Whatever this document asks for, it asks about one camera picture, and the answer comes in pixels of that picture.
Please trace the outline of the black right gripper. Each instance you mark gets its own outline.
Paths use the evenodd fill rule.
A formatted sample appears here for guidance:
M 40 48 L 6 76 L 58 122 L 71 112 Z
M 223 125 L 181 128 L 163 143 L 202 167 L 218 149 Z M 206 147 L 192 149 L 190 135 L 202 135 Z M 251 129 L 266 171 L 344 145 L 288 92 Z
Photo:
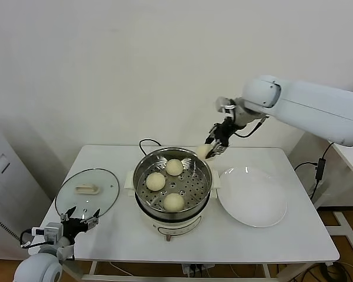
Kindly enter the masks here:
M 226 117 L 222 123 L 213 125 L 210 129 L 208 137 L 205 139 L 205 144 L 212 144 L 209 146 L 206 160 L 215 156 L 221 155 L 226 151 L 229 145 L 229 138 L 238 130 L 238 126 L 234 123 L 233 118 Z

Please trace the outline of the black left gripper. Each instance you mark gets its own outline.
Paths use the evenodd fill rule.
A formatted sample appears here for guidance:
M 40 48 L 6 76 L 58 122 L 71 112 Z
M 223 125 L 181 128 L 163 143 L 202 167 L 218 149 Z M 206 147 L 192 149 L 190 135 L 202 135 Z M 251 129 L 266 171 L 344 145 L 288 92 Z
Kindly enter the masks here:
M 76 206 L 61 214 L 61 221 L 63 221 L 63 236 L 67 238 L 70 243 L 75 243 L 75 238 L 79 233 L 86 233 L 88 229 L 94 228 L 99 223 L 99 214 L 101 210 L 98 209 L 91 217 L 81 220 L 71 218 L 75 209 Z

